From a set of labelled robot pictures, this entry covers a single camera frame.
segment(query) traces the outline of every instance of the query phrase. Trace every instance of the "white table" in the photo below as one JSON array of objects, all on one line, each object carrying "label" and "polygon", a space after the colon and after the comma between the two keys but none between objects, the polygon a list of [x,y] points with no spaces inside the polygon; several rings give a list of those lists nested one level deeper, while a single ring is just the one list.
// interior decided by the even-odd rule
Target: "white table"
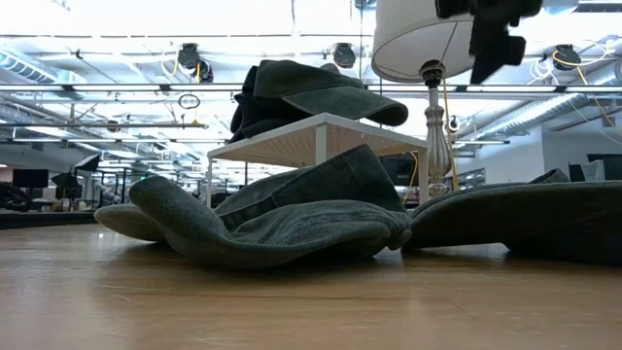
[{"label": "white table", "polygon": [[209,152],[207,206],[212,201],[213,158],[299,168],[320,164],[362,144],[379,157],[416,151],[419,200],[428,200],[428,141],[322,113]]}]

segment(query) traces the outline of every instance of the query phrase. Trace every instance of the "computer monitor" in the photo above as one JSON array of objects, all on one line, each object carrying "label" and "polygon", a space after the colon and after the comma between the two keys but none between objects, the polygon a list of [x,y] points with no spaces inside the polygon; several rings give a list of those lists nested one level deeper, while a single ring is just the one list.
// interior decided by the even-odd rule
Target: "computer monitor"
[{"label": "computer monitor", "polygon": [[47,169],[13,169],[13,186],[26,189],[43,189],[48,186]]},{"label": "computer monitor", "polygon": [[[412,173],[415,170],[415,159],[410,154],[380,157],[380,163],[385,168],[389,178],[395,186],[410,186]],[[412,186],[419,185],[419,173],[415,174]]]}]

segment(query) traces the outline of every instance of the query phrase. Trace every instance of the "hat brim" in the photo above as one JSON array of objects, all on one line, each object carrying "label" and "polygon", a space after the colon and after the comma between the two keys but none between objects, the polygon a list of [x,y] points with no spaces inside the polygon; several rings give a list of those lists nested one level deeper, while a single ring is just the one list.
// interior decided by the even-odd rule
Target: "hat brim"
[{"label": "hat brim", "polygon": [[282,97],[296,108],[311,114],[331,113],[350,120],[367,118],[384,125],[402,125],[408,119],[403,104],[358,87],[330,87]]}]

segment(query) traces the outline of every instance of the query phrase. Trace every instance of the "ceiling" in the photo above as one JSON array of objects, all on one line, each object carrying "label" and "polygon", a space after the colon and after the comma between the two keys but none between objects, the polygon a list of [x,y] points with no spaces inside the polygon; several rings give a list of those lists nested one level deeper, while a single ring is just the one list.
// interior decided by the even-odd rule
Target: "ceiling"
[{"label": "ceiling", "polygon": [[[201,56],[214,71],[214,84],[241,84],[248,69],[264,58],[293,59],[319,66],[331,60],[336,43],[351,43],[359,56],[353,69],[342,73],[366,84],[378,84],[379,78],[369,65],[373,45],[375,6],[360,11],[353,0],[6,0],[0,2],[0,50],[19,53],[26,59],[50,69],[72,72],[72,79],[89,84],[192,83],[188,74],[178,70],[174,76],[175,54],[184,43],[198,44]],[[573,13],[552,16],[543,11],[524,20],[512,30],[528,41],[522,65],[504,67],[487,84],[540,85],[534,62],[557,44],[573,44],[584,59],[601,57],[594,43],[610,49],[609,55],[586,67],[587,73],[619,59],[619,14]],[[467,84],[469,72],[448,79],[448,84]],[[555,71],[561,84],[575,82],[574,72]],[[0,84],[32,84],[22,77],[0,69]],[[68,116],[70,103],[58,103],[53,94],[14,93],[13,96],[35,102],[41,108]],[[126,123],[178,123],[198,121],[206,128],[130,128],[135,137],[203,138],[223,140],[231,136],[229,121],[236,104],[231,92],[201,94],[199,108],[186,111],[177,104],[179,94],[90,93],[74,101],[73,114],[81,123],[108,120]],[[404,103],[410,112],[406,124],[393,130],[424,138],[427,133],[423,111],[425,97],[399,94],[390,97]],[[525,103],[525,98],[498,96],[495,99],[451,99],[451,115],[471,123],[489,123],[498,111]],[[23,131],[30,135],[33,130]],[[218,144],[192,144],[184,153],[205,157]],[[240,181],[239,164],[224,164],[222,179]],[[251,181],[282,168],[251,165]]]}]

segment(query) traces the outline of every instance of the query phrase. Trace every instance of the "lamp shade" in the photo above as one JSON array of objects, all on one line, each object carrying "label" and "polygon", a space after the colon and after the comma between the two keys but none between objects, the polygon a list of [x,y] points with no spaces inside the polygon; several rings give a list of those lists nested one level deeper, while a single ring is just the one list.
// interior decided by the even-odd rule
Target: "lamp shade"
[{"label": "lamp shade", "polygon": [[376,9],[371,68],[382,79],[422,83],[419,69],[436,59],[445,77],[468,70],[472,16],[436,17],[433,0],[380,0]]}]

